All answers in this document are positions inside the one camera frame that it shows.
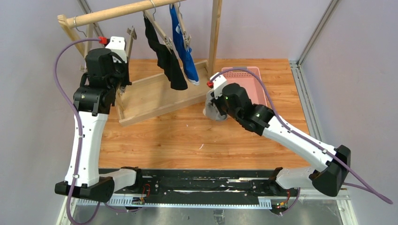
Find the wooden frame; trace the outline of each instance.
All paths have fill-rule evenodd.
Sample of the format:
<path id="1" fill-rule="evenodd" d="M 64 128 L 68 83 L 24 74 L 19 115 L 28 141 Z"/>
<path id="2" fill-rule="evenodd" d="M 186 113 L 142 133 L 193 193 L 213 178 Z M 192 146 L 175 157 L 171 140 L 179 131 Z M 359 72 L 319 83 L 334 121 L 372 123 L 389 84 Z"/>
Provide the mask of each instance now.
<path id="1" fill-rule="evenodd" d="M 80 37 L 74 30 L 75 27 L 88 25 L 87 35 L 92 36 L 92 25 L 96 22 L 148 10 L 154 8 L 154 5 L 161 7 L 177 2 L 179 0 L 144 0 L 71 18 L 59 15 L 58 22 L 67 36 L 72 41 L 76 41 Z M 208 65 L 207 60 L 195 63 L 201 84 L 198 86 L 189 86 L 184 91 L 172 90 L 164 74 L 153 75 L 133 82 L 132 86 L 126 87 L 124 94 L 121 94 L 119 91 L 116 94 L 116 108 L 119 115 L 119 122 L 122 126 L 131 125 L 150 117 L 160 116 L 206 99 L 206 93 L 208 92 L 206 82 L 214 74 L 221 5 L 222 0 L 213 0 Z M 83 57 L 91 48 L 91 44 L 84 45 L 83 43 L 79 43 L 75 46 Z M 145 101 L 136 101 L 137 99 L 145 99 Z"/>

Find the gray floor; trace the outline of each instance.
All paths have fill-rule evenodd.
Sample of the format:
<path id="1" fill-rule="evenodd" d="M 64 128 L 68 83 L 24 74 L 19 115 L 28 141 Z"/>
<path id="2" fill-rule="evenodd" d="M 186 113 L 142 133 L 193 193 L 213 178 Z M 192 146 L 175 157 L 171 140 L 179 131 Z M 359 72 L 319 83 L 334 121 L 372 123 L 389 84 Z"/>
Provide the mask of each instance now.
<path id="1" fill-rule="evenodd" d="M 94 206 L 77 206 L 75 219 L 87 221 Z M 215 210 L 145 208 L 135 213 L 115 213 L 101 206 L 92 225 L 343 225 L 334 200 L 298 202 L 283 217 L 268 210 Z"/>

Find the hook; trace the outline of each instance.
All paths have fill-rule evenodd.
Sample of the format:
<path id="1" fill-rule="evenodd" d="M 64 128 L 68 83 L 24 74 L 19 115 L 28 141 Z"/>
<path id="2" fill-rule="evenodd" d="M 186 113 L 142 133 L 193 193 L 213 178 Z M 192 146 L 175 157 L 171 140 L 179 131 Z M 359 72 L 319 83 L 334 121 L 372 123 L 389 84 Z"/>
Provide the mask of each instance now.
<path id="1" fill-rule="evenodd" d="M 154 3 L 152 0 L 150 0 L 150 1 L 152 2 L 153 8 L 155 9 L 155 11 L 154 11 L 153 14 L 152 14 L 153 19 L 155 19 L 156 5 L 155 5 L 155 3 Z"/>
<path id="2" fill-rule="evenodd" d="M 85 33 L 84 31 L 81 31 L 81 30 L 79 30 L 79 29 L 77 28 L 77 26 L 76 26 L 76 16 L 75 16 L 75 18 L 73 19 L 73 23 L 75 24 L 76 30 L 79 31 L 79 32 L 81 32 L 81 33 L 83 33 L 84 36 L 87 37 L 87 35 L 86 35 L 86 33 Z"/>

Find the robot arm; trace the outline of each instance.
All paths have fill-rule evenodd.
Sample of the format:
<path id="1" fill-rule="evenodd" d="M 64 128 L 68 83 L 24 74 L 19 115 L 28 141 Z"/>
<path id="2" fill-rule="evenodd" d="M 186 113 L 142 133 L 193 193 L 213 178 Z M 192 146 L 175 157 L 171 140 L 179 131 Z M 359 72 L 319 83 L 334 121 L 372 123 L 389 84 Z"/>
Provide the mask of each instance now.
<path id="1" fill-rule="evenodd" d="M 311 168 L 293 170 L 277 168 L 274 174 L 278 185 L 283 189 L 315 187 L 325 195 L 337 196 L 348 174 L 347 170 L 324 151 L 293 132 L 318 143 L 350 165 L 351 151 L 347 147 L 341 145 L 335 148 L 318 141 L 280 118 L 282 123 L 291 128 L 288 130 L 281 125 L 272 109 L 264 105 L 252 104 L 243 87 L 237 83 L 227 84 L 227 80 L 222 75 L 213 80 L 212 85 L 212 89 L 207 94 L 204 110 L 207 117 L 213 120 L 225 120 L 229 115 L 244 129 L 282 144 L 311 164 Z"/>
<path id="2" fill-rule="evenodd" d="M 80 136 L 75 117 L 76 129 L 69 169 L 65 180 L 55 185 L 57 194 L 68 195 L 73 178 L 77 178 L 73 197 L 104 203 L 121 188 L 142 186 L 142 175 L 137 168 L 124 167 L 107 174 L 99 174 L 98 171 L 102 132 L 110 108 L 115 105 L 116 90 L 131 85 L 124 38 L 111 37 L 110 40 L 106 48 L 93 49 L 85 58 L 87 73 L 83 74 L 80 87 L 73 96 L 83 128 L 80 160 L 76 165 Z"/>

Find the hanging clothing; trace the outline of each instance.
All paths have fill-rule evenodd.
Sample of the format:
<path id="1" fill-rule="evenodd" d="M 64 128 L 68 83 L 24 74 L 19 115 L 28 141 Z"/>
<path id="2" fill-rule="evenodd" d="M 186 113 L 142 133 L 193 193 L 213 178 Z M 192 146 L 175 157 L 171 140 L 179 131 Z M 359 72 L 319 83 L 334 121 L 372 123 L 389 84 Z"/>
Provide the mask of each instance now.
<path id="1" fill-rule="evenodd" d="M 191 83 L 199 85 L 198 72 L 196 71 L 195 63 L 193 62 L 191 56 L 192 49 L 190 47 L 188 49 L 185 49 L 183 33 L 180 29 L 180 24 L 178 22 L 176 8 L 174 8 L 173 5 L 171 5 L 170 8 L 170 15 L 172 22 L 174 47 L 176 48 L 178 56 L 180 56 L 180 59 L 183 62 L 184 73 Z"/>
<path id="2" fill-rule="evenodd" d="M 188 85 L 184 79 L 177 56 L 173 50 L 171 53 L 165 45 L 159 43 L 158 35 L 152 23 L 144 17 L 145 36 L 148 39 L 149 47 L 156 52 L 158 66 L 164 70 L 164 74 L 170 81 L 170 87 L 175 90 L 185 90 Z"/>

